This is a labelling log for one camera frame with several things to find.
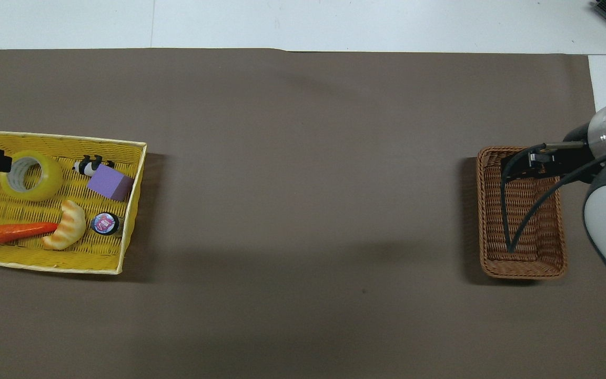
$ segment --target carrot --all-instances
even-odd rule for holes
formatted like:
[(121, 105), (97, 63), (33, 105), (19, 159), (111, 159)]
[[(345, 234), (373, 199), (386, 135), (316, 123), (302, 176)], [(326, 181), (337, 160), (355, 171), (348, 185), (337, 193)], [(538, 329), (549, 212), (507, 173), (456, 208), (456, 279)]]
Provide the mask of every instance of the carrot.
[(34, 235), (52, 233), (57, 229), (56, 223), (7, 224), (0, 225), (0, 245), (3, 243), (33, 237)]
[(0, 225), (0, 244), (32, 237), (34, 235), (52, 233), (57, 229), (56, 223), (7, 224)]

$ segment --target brown paper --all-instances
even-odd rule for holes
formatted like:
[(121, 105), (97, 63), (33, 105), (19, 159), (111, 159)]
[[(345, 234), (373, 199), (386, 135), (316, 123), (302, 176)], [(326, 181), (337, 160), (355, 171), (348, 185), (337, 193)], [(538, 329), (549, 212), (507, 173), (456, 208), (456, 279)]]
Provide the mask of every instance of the brown paper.
[(123, 274), (0, 268), (0, 377), (606, 377), (586, 185), (491, 280), (473, 163), (593, 113), (583, 56), (0, 51), (0, 130), (152, 153)]

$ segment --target black cable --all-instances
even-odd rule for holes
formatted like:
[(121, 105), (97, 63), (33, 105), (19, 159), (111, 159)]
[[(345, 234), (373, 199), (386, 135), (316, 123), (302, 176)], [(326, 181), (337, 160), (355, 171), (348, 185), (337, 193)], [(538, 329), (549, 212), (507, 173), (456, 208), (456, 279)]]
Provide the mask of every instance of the black cable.
[(520, 235), (522, 234), (522, 231), (525, 229), (525, 226), (527, 226), (527, 223), (529, 222), (530, 218), (532, 218), (532, 216), (534, 216), (534, 214), (537, 212), (537, 210), (539, 209), (539, 207), (541, 206), (541, 204), (543, 204), (543, 202), (546, 201), (546, 199), (548, 199), (549, 196), (551, 196), (553, 193), (555, 193), (556, 191), (558, 191), (558, 189), (560, 187), (562, 187), (565, 184), (569, 184), (574, 182), (575, 180), (577, 180), (578, 177), (580, 177), (583, 173), (586, 172), (586, 170), (592, 168), (593, 166), (599, 165), (603, 162), (606, 162), (606, 154), (601, 156), (600, 158), (595, 159), (594, 161), (590, 161), (588, 163), (586, 163), (585, 165), (580, 166), (579, 168), (577, 168), (576, 170), (572, 171), (571, 173), (568, 173), (567, 175), (563, 176), (560, 180), (558, 180), (558, 182), (556, 182), (554, 185), (552, 185), (548, 191), (544, 192), (539, 199), (537, 199), (536, 202), (534, 202), (534, 204), (532, 205), (532, 208), (530, 208), (530, 210), (528, 211), (528, 213), (525, 214), (525, 217), (522, 219), (518, 229), (516, 230), (516, 234), (514, 236), (514, 239), (511, 240), (509, 237), (509, 225), (508, 225), (508, 218), (507, 218), (507, 201), (503, 196), (503, 187), (506, 184), (506, 178), (505, 178), (505, 173), (507, 172), (507, 170), (505, 169), (505, 173), (502, 173), (502, 188), (500, 189), (500, 192), (502, 193), (502, 221), (504, 222), (503, 227), (504, 227), (504, 235), (507, 238), (507, 250), (512, 253), (514, 252), (514, 250), (516, 249), (516, 245), (518, 244), (518, 240), (520, 238)]
[(517, 161), (525, 158), (527, 154), (532, 153), (532, 151), (536, 151), (537, 149), (543, 149), (546, 147), (546, 144), (538, 144), (527, 149), (522, 149), (517, 152), (509, 161), (507, 165), (504, 166), (504, 171), (502, 171), (502, 179), (500, 182), (500, 202), (502, 203), (502, 225), (504, 228), (504, 241), (507, 244), (507, 247), (511, 244), (511, 237), (509, 236), (509, 221), (507, 215), (507, 177), (511, 172), (511, 168)]

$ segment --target toy croissant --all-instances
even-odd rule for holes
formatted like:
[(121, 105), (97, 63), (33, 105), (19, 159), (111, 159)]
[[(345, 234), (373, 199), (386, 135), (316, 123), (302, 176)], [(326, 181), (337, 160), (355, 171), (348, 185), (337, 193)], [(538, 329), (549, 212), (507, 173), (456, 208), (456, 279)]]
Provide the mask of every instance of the toy croissant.
[(73, 201), (62, 201), (62, 219), (52, 235), (43, 237), (44, 249), (63, 250), (77, 242), (86, 232), (86, 213)]

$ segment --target small jar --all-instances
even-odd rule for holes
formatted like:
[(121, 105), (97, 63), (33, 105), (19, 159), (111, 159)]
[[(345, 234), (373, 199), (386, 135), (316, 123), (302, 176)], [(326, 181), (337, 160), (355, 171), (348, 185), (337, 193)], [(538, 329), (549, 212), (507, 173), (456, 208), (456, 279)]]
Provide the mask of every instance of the small jar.
[(92, 219), (90, 228), (95, 233), (119, 238), (123, 236), (123, 219), (113, 213), (100, 213)]

